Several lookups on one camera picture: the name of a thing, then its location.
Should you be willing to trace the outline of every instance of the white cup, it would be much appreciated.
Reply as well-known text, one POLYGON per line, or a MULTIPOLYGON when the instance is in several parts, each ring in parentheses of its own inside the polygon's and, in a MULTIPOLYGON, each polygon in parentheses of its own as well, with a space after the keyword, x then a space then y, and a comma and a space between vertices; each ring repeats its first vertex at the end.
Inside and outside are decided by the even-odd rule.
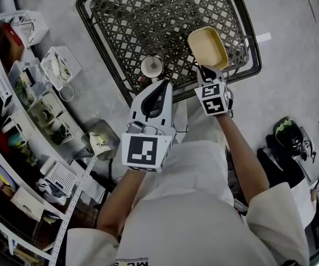
POLYGON ((141 62, 141 72, 146 77, 151 78, 153 83, 157 82, 158 76, 163 72, 163 62, 161 57, 158 55, 146 56, 141 62))

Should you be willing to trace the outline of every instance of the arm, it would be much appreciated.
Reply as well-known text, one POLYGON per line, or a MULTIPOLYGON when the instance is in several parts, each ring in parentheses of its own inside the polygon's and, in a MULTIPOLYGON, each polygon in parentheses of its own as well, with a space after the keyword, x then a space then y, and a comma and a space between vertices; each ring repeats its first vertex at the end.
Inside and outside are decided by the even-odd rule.
POLYGON ((97 229, 117 238, 146 173, 128 170, 99 213, 97 229))
POLYGON ((317 200, 317 192, 316 192, 316 190, 312 189, 310 192, 311 192, 311 202, 317 200))
POLYGON ((266 174, 231 117, 220 114, 216 118, 226 136, 238 181, 249 204, 254 196, 269 189, 266 174))

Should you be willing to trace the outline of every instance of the red item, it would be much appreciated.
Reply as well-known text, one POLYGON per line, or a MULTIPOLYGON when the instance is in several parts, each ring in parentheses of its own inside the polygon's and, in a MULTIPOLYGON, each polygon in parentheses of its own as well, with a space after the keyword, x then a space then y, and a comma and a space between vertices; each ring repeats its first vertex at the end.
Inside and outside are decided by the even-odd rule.
POLYGON ((2 132, 0 132, 0 152, 5 156, 12 153, 11 147, 8 146, 8 136, 2 132))
POLYGON ((24 46, 22 40, 8 23, 3 23, 0 28, 0 57, 8 73, 14 61, 20 60, 24 46))

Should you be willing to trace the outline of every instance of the gray floor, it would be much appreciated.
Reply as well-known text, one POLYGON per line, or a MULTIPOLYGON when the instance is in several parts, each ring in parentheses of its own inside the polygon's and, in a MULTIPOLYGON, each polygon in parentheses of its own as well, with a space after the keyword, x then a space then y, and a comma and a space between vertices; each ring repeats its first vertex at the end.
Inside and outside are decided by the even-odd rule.
MULTIPOLYGON (((52 45, 67 45, 83 71, 72 82, 68 108, 82 123, 105 119, 120 135, 129 107, 100 58, 75 8, 76 0, 18 0, 21 8, 40 11, 50 31, 36 47, 42 56, 52 45)), ((263 69, 255 77, 229 85, 235 96, 234 120, 252 148, 280 118, 291 115, 315 138, 318 158, 307 172, 319 173, 319 0, 245 0, 256 34, 272 39, 259 44, 263 69)), ((119 157, 115 172, 122 173, 119 157)))

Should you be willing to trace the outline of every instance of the sleeve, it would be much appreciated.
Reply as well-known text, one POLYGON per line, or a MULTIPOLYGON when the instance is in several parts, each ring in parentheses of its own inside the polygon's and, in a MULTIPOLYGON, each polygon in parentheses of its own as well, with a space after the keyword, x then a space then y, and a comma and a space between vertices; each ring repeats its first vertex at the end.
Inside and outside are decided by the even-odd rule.
POLYGON ((98 229, 74 228, 67 234, 67 266, 111 266, 115 263, 118 241, 98 229))
POLYGON ((309 265, 305 231, 286 182, 255 196, 246 219, 250 230, 278 261, 295 260, 299 265, 309 265))

